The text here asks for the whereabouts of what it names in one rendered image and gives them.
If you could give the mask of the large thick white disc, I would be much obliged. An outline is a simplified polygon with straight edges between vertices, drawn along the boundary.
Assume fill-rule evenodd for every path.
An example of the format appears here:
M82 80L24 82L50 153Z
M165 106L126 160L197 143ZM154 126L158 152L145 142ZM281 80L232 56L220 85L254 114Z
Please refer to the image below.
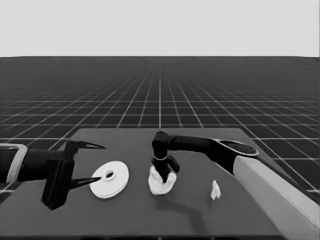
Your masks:
M90 184L92 193L100 199L119 194L129 181L129 169L122 161L110 161L100 166L92 175L99 180Z

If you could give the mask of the small white T-shaped piece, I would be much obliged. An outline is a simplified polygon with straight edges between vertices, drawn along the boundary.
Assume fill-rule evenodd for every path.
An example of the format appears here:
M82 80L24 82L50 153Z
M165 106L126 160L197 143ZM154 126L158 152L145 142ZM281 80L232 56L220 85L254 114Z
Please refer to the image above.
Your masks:
M216 181L212 182L211 199L215 200L221 197L220 187Z

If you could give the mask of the white round carrier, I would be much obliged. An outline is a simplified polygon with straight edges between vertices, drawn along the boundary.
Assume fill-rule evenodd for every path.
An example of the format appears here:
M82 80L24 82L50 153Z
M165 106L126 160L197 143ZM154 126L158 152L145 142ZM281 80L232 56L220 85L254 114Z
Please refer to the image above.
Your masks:
M161 182L151 182L148 180L148 185L149 185L149 189L150 189L150 185L151 184L162 184L163 185L163 193L162 195L164 194L167 194L171 191L171 189L173 188L173 186L168 186L166 183L163 183L162 181Z

